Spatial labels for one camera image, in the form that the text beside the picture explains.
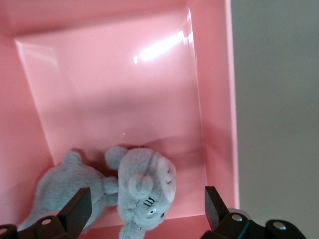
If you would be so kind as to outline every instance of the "pink plastic bin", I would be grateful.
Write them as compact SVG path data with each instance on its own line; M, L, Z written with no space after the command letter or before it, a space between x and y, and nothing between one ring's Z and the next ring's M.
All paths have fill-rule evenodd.
M118 144L177 168L146 238L199 238L206 185L239 207L230 0L0 0L0 224L25 219L67 151L106 173ZM115 239L122 224L108 208L81 238Z

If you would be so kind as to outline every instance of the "plush toy body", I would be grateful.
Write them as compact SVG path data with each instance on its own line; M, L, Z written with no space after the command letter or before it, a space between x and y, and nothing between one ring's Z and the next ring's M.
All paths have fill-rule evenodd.
M148 148L113 147L107 164L119 174L118 211L124 226L120 239L142 239L163 222L175 197L176 169L171 161Z
M94 168L84 165L76 152L67 153L60 166L50 169L39 181L33 209L19 230L28 228L44 214L60 211L74 194L90 187L92 215L83 231L87 231L107 206L117 205L118 180L105 177Z

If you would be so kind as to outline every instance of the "plush toy eye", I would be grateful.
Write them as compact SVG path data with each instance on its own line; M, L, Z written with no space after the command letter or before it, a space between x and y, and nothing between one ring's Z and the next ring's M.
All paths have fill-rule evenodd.
M153 215L155 213L156 213L156 209L154 208L154 209L152 209L151 211L148 212L148 215Z

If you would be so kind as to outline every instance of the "plush toy head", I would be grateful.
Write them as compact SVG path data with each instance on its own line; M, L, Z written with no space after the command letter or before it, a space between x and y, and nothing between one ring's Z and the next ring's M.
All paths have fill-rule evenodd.
M125 221L120 239L142 239L163 222L175 197L176 169L149 148L113 147L107 164L119 171L118 211Z
M33 209L20 225L19 231L34 224L44 214L60 211L80 189L90 187L92 214L83 231L103 213L107 206L117 205L118 180L105 177L92 167L84 165L76 152L65 155L61 165L51 168L39 181Z

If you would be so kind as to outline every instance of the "gray fur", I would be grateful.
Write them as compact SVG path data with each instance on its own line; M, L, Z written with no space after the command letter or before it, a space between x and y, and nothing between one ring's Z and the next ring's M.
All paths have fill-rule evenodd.
M163 222L171 207L176 169L149 148L127 150L116 146L105 153L105 159L108 165L118 165L118 211L125 222L120 239L142 239L145 231Z
M60 166L51 168L40 179L33 209L19 231L30 227L44 214L60 211L83 187L90 187L92 199L92 215L83 229L86 232L107 206L117 205L119 186L115 177L105 177L84 165L76 152L67 153Z

